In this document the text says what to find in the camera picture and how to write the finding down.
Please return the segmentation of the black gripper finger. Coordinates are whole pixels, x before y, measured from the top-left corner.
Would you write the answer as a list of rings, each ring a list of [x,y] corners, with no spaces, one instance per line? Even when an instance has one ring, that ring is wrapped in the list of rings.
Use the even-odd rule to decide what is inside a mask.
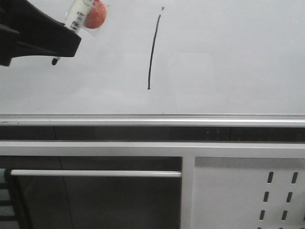
[[[74,57],[81,37],[27,0],[0,2],[0,64],[23,56]]]

